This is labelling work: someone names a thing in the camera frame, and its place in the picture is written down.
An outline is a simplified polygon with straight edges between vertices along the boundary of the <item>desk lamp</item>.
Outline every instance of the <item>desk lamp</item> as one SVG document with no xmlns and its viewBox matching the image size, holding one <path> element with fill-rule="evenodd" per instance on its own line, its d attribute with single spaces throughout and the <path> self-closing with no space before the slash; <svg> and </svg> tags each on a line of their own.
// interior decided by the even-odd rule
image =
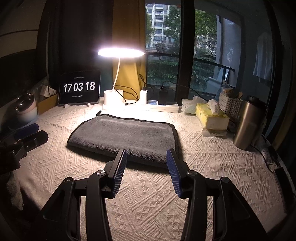
<svg viewBox="0 0 296 241">
<path fill-rule="evenodd" d="M 118 108 L 121 105 L 124 105 L 123 90 L 115 90 L 114 89 L 114 87 L 116 85 L 117 77 L 118 77 L 120 59 L 121 58 L 141 57 L 145 53 L 140 50 L 136 50 L 136 49 L 132 49 L 132 48 L 111 47 L 111 48 L 100 49 L 98 54 L 101 56 L 104 56 L 104 57 L 118 58 L 118 67 L 117 67 L 116 77 L 115 77 L 115 80 L 113 83 L 113 88 L 112 88 L 112 90 L 104 91 L 103 110 L 108 110 L 111 108 Z"/>
</svg>

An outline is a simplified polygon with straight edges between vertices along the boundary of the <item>white tissue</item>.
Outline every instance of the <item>white tissue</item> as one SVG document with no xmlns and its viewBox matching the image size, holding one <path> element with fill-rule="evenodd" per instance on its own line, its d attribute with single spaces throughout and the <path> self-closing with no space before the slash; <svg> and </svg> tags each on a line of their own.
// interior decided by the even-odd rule
<svg viewBox="0 0 296 241">
<path fill-rule="evenodd" d="M 219 102 L 216 100 L 209 100 L 207 105 L 211 108 L 212 114 L 219 114 L 220 112 L 220 107 L 219 107 Z"/>
<path fill-rule="evenodd" d="M 192 100 L 182 99 L 181 111 L 195 115 L 196 104 L 198 103 L 206 104 L 207 102 L 196 95 L 193 96 Z"/>
</svg>

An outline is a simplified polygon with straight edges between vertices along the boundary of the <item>cardboard box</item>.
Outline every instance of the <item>cardboard box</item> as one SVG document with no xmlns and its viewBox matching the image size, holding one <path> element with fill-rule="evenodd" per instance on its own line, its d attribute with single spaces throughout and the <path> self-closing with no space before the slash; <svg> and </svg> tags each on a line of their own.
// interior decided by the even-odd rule
<svg viewBox="0 0 296 241">
<path fill-rule="evenodd" d="M 51 96 L 37 103 L 37 110 L 39 115 L 42 115 L 44 112 L 50 110 L 52 107 L 55 107 L 57 105 L 57 98 L 58 94 L 55 94 L 54 96 Z"/>
</svg>

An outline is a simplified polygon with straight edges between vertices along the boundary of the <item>metal railing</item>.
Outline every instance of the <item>metal railing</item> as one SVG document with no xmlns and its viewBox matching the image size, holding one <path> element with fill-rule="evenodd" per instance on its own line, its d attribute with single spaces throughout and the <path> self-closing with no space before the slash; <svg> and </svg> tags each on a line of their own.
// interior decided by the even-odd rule
<svg viewBox="0 0 296 241">
<path fill-rule="evenodd" d="M 164 57 L 174 57 L 174 58 L 179 58 L 178 54 L 170 54 L 170 53 L 158 53 L 158 52 L 146 52 L 146 58 L 148 59 L 148 56 L 164 56 Z M 221 80 L 221 84 L 223 84 L 224 80 L 225 80 L 225 75 L 226 75 L 226 70 L 230 70 L 230 71 L 235 71 L 235 69 L 222 65 L 222 64 L 218 64 L 215 62 L 211 62 L 208 60 L 204 60 L 204 59 L 199 59 L 199 58 L 193 58 L 194 61 L 197 62 L 201 62 L 201 63 L 205 63 L 205 64 L 210 64 L 210 65 L 214 65 L 220 68 L 223 68 L 223 73 L 222 73 L 222 80 Z"/>
</svg>

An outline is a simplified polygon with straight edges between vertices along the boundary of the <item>white charger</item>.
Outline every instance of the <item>white charger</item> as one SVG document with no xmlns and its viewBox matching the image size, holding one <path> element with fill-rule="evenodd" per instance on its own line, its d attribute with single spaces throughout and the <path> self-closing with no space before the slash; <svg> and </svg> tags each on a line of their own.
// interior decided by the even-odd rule
<svg viewBox="0 0 296 241">
<path fill-rule="evenodd" d="M 146 105 L 147 104 L 147 88 L 143 87 L 143 89 L 140 91 L 140 104 Z"/>
</svg>

